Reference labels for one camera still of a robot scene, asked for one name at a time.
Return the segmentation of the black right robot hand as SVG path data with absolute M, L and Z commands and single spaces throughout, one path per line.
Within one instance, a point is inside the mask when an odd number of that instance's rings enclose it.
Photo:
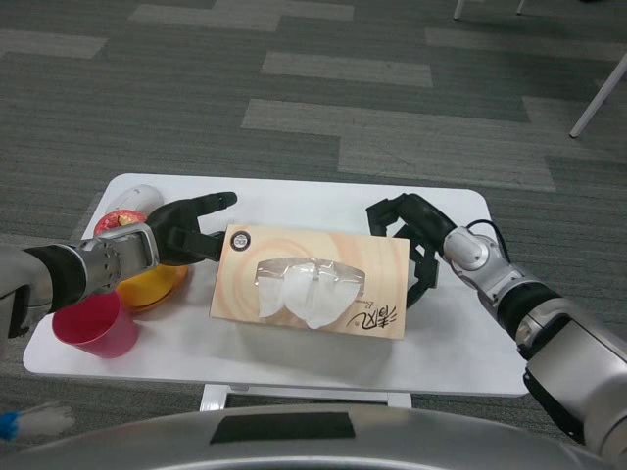
M 392 237 L 410 243 L 409 260 L 413 262 L 415 282 L 407 292 L 406 308 L 415 305 L 430 289 L 437 287 L 439 261 L 444 241 L 457 226 L 439 209 L 416 194 L 401 194 L 383 199 L 366 209 L 370 234 L 386 237 L 388 227 L 398 222 Z

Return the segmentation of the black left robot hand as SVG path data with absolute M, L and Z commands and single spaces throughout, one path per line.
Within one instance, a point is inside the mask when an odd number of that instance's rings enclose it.
M 203 234 L 199 218 L 223 211 L 237 202 L 234 192 L 178 200 L 154 210 L 146 224 L 157 243 L 160 264 L 182 266 L 203 260 L 220 261 L 224 231 Z

